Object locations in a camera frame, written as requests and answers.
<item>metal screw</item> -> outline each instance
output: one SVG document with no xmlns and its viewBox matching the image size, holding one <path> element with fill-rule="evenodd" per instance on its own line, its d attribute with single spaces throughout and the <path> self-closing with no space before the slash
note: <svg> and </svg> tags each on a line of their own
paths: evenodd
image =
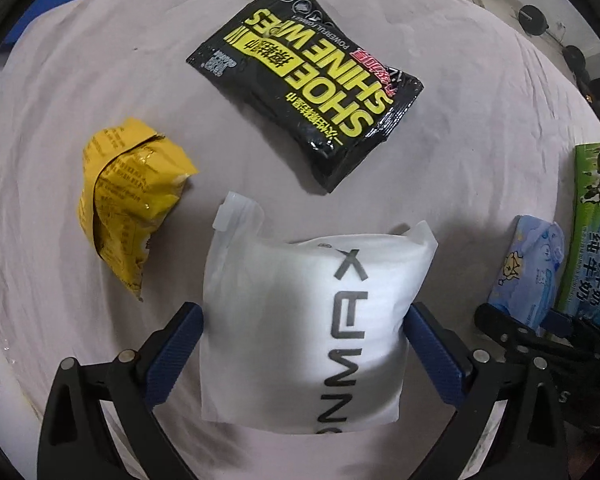
<svg viewBox="0 0 600 480">
<path fill-rule="evenodd" d="M 118 354 L 118 361 L 121 363 L 130 363 L 136 358 L 136 352 L 134 350 L 123 350 Z"/>
<path fill-rule="evenodd" d="M 545 370 L 547 367 L 546 361 L 541 357 L 535 357 L 534 364 L 536 365 L 536 368 L 540 368 L 541 370 Z"/>
<path fill-rule="evenodd" d="M 474 359 L 479 363 L 486 363 L 490 358 L 491 356 L 486 350 L 476 350 L 474 352 Z"/>
<path fill-rule="evenodd" d="M 75 359 L 73 357 L 67 357 L 66 359 L 62 359 L 60 363 L 60 367 L 62 370 L 71 370 L 74 367 Z"/>
</svg>

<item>folded white cloth in bag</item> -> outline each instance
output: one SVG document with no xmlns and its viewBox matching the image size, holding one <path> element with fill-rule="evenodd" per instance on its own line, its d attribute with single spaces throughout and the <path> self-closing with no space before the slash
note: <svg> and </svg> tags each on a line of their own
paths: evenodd
<svg viewBox="0 0 600 480">
<path fill-rule="evenodd" d="M 426 222 L 403 236 L 285 244 L 229 193 L 206 261 L 202 417 L 277 433 L 340 433 L 398 419 L 402 318 L 438 246 Z"/>
</svg>

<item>wrinkled cloth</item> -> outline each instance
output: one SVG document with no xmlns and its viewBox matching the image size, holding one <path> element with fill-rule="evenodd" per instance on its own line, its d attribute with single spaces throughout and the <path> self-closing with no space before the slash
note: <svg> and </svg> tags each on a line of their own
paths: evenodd
<svg viewBox="0 0 600 480">
<path fill-rule="evenodd" d="M 514 217 L 571 232 L 573 147 L 600 142 L 600 124 L 508 25 L 465 0 L 319 0 L 348 36 L 425 88 L 390 139 L 325 196 L 293 140 L 186 64 L 250 1 L 76 0 L 40 16 L 14 48 L 0 81 L 0 337 L 39 413 L 64 357 L 111 361 L 184 301 L 202 300 L 212 222 L 229 190 L 259 202 L 269 235 L 287 242 L 400 234 L 426 220 L 440 246 L 418 298 L 470 347 L 489 348 L 472 314 Z M 82 147 L 127 116 L 195 153 L 200 170 L 152 238 L 142 304 L 75 217 Z M 195 353 L 156 414 L 203 480 L 401 479 L 453 412 L 414 354 L 406 377 L 394 424 L 281 436 L 203 422 Z"/>
</svg>

